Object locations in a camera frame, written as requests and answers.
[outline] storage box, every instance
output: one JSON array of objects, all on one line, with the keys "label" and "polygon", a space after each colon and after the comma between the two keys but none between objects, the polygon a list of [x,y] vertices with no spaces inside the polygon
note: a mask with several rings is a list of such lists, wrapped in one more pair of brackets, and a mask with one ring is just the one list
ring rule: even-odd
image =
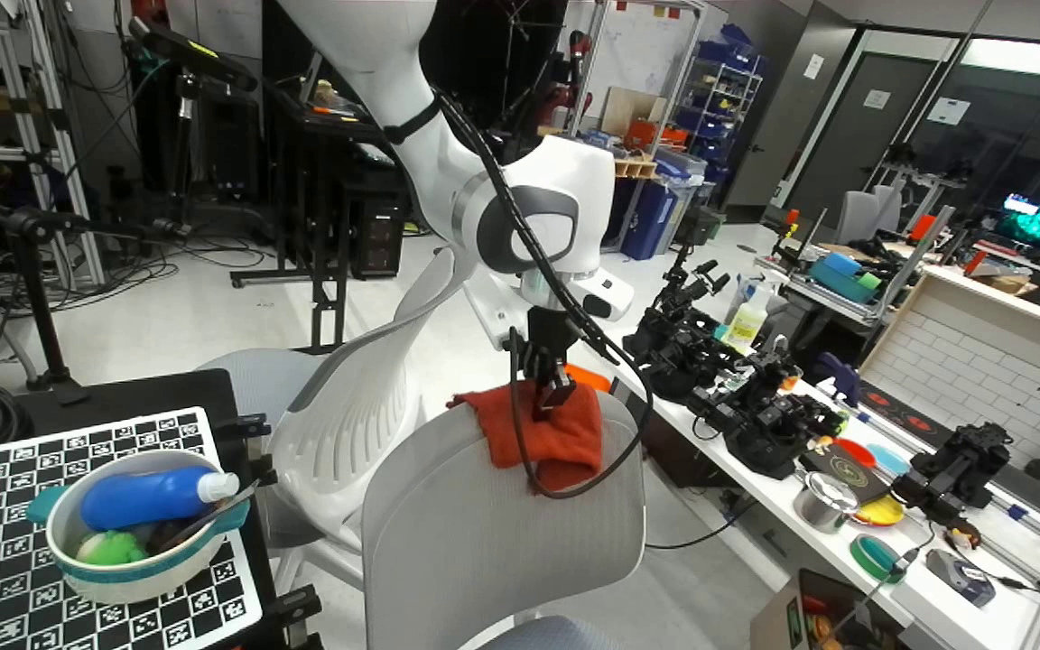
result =
[{"label": "storage box", "polygon": [[799,571],[770,598],[770,605],[753,617],[753,650],[903,650],[901,633],[903,627],[888,615],[880,615],[859,588],[812,571]]}]

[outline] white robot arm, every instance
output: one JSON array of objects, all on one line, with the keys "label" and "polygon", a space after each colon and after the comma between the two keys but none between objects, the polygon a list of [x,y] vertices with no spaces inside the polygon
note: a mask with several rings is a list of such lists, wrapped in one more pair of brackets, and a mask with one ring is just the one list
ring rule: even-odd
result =
[{"label": "white robot arm", "polygon": [[[421,38],[439,0],[282,0],[282,8],[381,126],[400,126],[433,106],[433,88],[421,69]],[[513,227],[511,202],[445,114],[422,122],[394,150],[416,185],[422,216],[445,243],[492,272],[519,275],[528,303],[559,309]],[[629,285],[600,266],[613,193],[612,150],[545,138],[530,156],[506,166],[506,180],[565,285],[600,309],[624,313]]]}]

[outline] blue bottle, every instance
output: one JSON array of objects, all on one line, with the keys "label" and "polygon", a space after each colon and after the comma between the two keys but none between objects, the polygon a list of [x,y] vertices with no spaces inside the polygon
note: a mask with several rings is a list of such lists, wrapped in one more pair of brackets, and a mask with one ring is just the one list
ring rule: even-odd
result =
[{"label": "blue bottle", "polygon": [[79,515],[93,531],[129,531],[145,522],[196,521],[239,491],[234,472],[211,464],[173,464],[159,472],[116,472],[85,496]]}]

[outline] door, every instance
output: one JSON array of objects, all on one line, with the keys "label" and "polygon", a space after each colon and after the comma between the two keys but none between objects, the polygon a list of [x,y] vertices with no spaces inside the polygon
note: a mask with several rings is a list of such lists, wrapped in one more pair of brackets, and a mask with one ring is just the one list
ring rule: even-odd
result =
[{"label": "door", "polygon": [[835,78],[844,69],[841,60],[852,38],[856,24],[844,24],[835,9],[812,8],[812,19],[766,106],[762,126],[741,156],[725,206],[775,202],[782,178],[796,166]]},{"label": "door", "polygon": [[844,191],[866,185],[950,57],[953,38],[942,35],[866,31],[859,38],[818,134],[784,185],[784,206],[803,208],[805,219],[830,208],[818,230],[820,243],[835,234]]}]

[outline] black and white checkerboard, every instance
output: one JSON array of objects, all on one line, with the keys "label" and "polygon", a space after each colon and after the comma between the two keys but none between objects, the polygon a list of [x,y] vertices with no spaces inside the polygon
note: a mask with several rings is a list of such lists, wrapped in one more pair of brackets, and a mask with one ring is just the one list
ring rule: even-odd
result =
[{"label": "black and white checkerboard", "polygon": [[25,521],[34,496],[151,446],[190,446],[217,462],[202,409],[0,443],[0,650],[211,647],[259,622],[239,534],[228,534],[200,579],[147,602],[103,605],[61,581],[43,531]]}]

